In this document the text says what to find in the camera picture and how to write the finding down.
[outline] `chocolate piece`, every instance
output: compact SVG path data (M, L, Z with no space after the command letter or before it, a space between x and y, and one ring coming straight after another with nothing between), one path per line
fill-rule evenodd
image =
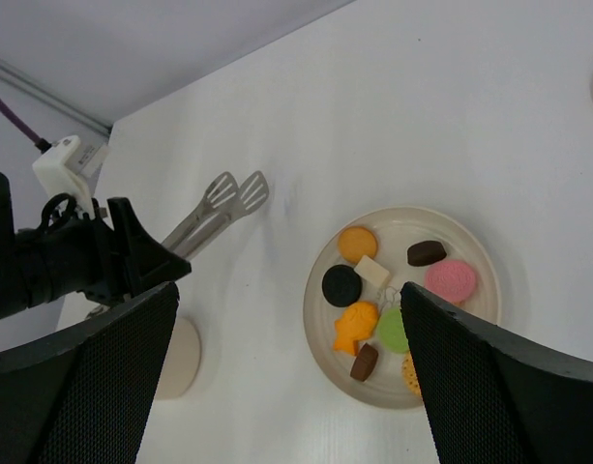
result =
M417 268L437 263L446 257L444 246L436 240L427 240L408 249L408 264Z
M363 345L361 351L359 351L352 370L350 370L350 377L359 382L365 382L370 378L373 368L377 363L377 350L368 343Z
M344 264L333 266L322 278L322 294L328 303L336 307L358 302L362 291L363 280Z

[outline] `white connector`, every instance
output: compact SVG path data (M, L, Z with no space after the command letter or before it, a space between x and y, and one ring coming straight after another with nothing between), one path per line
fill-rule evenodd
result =
M69 135L53 144L53 147L38 158L34 173L49 198L68 193L76 199L78 207L94 218L92 194L87 181L103 164L108 147L82 145L76 135Z

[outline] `metal tongs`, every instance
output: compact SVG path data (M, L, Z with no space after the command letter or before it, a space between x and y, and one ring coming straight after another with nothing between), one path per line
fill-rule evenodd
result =
M161 245L181 258L191 260L229 225L261 208L269 196L268 182L261 171L253 172L239 188L234 176L223 172L208 186L195 209L176 225ZM97 306L86 319L107 310L107 306Z

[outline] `plate rim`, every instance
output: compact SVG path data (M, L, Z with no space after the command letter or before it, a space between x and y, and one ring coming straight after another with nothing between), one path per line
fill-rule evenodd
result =
M303 330L305 331L305 339L307 340L307 345L308 345L308 348L309 348L309 352L311 353L311 356L313 357L313 360L315 361L315 364L317 364L317 368L323 374L324 378L328 382L330 382L331 384L333 384L340 391L342 391L343 393L345 393L350 398L358 401L359 403L368 404L368 405L370 405L372 407L379 408L379 409L393 409L393 410L405 410L405 411L409 411L409 410L413 410L415 408L389 408L389 407L385 407L385 406L380 406L380 405L372 404L372 403L369 403L369 402L364 401L362 399L356 398L356 397L352 396L351 394L349 394L348 392L344 391L340 386L338 386L337 384L335 384L335 382L333 382L331 379L329 379L328 376L326 375L326 373L324 372L324 370L322 369L322 367L320 366L319 361L315 357L315 353L311 349L311 342L309 340L310 336L309 336L309 334L307 332L307 326L306 326L306 323L305 323L305 304L306 304L306 300L307 300L307 289L309 288L309 284L311 283L311 277L312 277L312 274L313 274L313 268L315 267L315 263L319 259L319 256L320 256L321 252L324 250L324 248L326 248L329 244L331 244L331 242L333 242L335 240L335 238L346 227L350 227L350 226L354 225L355 223L357 223L358 221L360 221L361 219L363 219L363 218L365 218L367 216L372 216L372 215L376 215L376 214L383 214L384 212L395 211L395 210L420 210L420 211L423 211L423 212L426 212L426 213L433 214L433 215L439 216L441 218L444 218L444 219L452 222L459 229L461 229L461 231L464 232L477 245L478 249L481 251L481 253L485 257L486 262L488 263L489 268L491 269L492 275L493 275L493 283L494 283L494 287L495 287L495 290L496 290L496 304L498 306L498 311L497 311L497 314L496 314L496 321L494 323L496 326L500 326L500 322L502 320L502 295L501 295L501 292L500 292L500 279L498 278L498 272L496 271L496 268L493 266L493 262L491 261L491 257L489 256L489 253L486 250L486 248L483 246L483 244L474 236L474 234L472 232L470 232L470 230L467 227L465 227L463 224L461 224L460 222L458 222L456 219L454 219L454 218L452 218L452 217L450 217L450 216L448 216L448 215L446 215L444 213L440 213L439 211L437 211L435 209L432 209L432 208L427 208L427 207L423 207L423 206L401 205L401 206L390 206L390 207L386 207L386 208L379 208L377 210L370 211L368 213L365 213L364 215L360 215L360 216L354 218L353 220L351 220L350 222L348 222L346 225L344 225L343 227L341 227L319 249L319 251L315 255L315 259L313 260L313 262L311 264L311 269L309 271L309 276L307 277L307 283L305 284L305 291L303 292L303 302L302 302L302 321L303 321Z

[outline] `beige plate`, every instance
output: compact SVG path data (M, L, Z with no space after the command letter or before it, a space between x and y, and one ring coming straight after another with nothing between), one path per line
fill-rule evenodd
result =
M382 312L400 302L400 289L408 280L423 284L424 268L407 264L408 247L423 240L442 242L449 257L466 261L479 276L475 294L463 309L486 321L500 321L500 289L498 278L488 254L481 244L462 225L450 217L423 208L390 208L370 213L347 226L363 225L375 232L379 250L375 260L391 272L389 287L376 291L368 283L363 287L362 300L374 301ZM326 376L350 396L381 408L405 409L423 404L412 394L401 379L404 355L385 351L374 337L368 343L378 349L377 366L365 383L353 380L350 369L354 358L332 349L335 340L335 321L342 309L326 303L322 295L322 278L328 268L344 263L337 249L339 233L322 249L317 257L305 291L304 319L307 342L313 357Z

